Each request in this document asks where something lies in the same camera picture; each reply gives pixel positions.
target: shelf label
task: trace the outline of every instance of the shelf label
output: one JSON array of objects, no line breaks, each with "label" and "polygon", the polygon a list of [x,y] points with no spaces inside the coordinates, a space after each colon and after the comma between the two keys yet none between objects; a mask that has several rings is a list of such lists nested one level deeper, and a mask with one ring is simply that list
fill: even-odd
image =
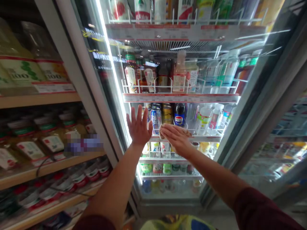
[{"label": "shelf label", "polygon": [[76,90],[72,83],[69,82],[32,82],[34,87],[40,94],[53,94],[53,93],[75,93]]},{"label": "shelf label", "polygon": [[106,26],[111,30],[110,37],[113,39],[132,41],[233,41],[240,37],[262,39],[263,36],[249,36],[265,33],[263,26],[244,25],[109,24]]},{"label": "shelf label", "polygon": [[123,94],[124,102],[237,103],[239,94]]},{"label": "shelf label", "polygon": [[53,161],[49,158],[49,157],[43,157],[43,158],[39,158],[36,160],[32,160],[31,163],[35,166],[35,167],[39,167],[42,163],[44,162],[43,165],[48,165],[53,163]]},{"label": "shelf label", "polygon": [[[220,142],[221,136],[192,136],[189,138],[190,142]],[[152,136],[149,142],[163,142],[165,139],[160,139],[159,136]]]}]

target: pepsi bottle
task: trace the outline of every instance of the pepsi bottle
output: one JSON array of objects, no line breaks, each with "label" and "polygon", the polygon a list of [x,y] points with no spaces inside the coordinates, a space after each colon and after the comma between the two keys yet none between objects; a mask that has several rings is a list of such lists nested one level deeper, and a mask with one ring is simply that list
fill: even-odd
[{"label": "pepsi bottle", "polygon": [[175,105],[175,125],[185,126],[186,108],[184,103],[176,103]]}]

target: left hand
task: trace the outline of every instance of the left hand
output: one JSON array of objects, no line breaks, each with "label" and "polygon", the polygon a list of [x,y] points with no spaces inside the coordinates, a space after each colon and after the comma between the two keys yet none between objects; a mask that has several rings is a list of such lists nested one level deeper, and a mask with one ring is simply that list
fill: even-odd
[{"label": "left hand", "polygon": [[147,117],[148,117],[148,109],[145,108],[143,119],[142,119],[142,106],[138,106],[138,114],[135,117],[135,109],[131,108],[131,121],[129,118],[129,114],[127,114],[127,124],[129,128],[129,134],[132,138],[132,144],[145,146],[145,144],[151,138],[153,133],[153,122],[150,121],[148,123],[147,129]]}]

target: hand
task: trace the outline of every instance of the hand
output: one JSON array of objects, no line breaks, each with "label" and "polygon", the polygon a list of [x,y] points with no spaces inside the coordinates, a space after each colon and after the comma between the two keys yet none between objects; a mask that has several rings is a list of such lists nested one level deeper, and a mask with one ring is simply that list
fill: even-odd
[{"label": "hand", "polygon": [[153,122],[150,121],[147,129],[147,117],[148,109],[145,108],[143,119],[142,119],[142,106],[138,106],[137,118],[135,118],[135,109],[131,108],[131,121],[129,114],[127,114],[127,124],[129,128],[129,134],[132,138],[132,144],[142,146],[144,148],[145,144],[151,138],[153,133]]},{"label": "hand", "polygon": [[175,148],[176,153],[188,160],[195,148],[191,145],[185,131],[182,127],[169,124],[163,124],[160,128],[160,132]]}]

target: red sleeve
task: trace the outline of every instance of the red sleeve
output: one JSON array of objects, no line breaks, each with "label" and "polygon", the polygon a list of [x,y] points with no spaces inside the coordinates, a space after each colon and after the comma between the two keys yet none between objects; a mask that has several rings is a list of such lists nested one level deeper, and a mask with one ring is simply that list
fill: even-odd
[{"label": "red sleeve", "polygon": [[246,188],[239,193],[233,210],[240,230],[304,230],[295,220],[281,211],[272,200],[254,188]]},{"label": "red sleeve", "polygon": [[107,218],[103,216],[87,216],[79,220],[73,230],[96,230],[96,229],[105,229],[105,230],[116,230],[114,225]]}]

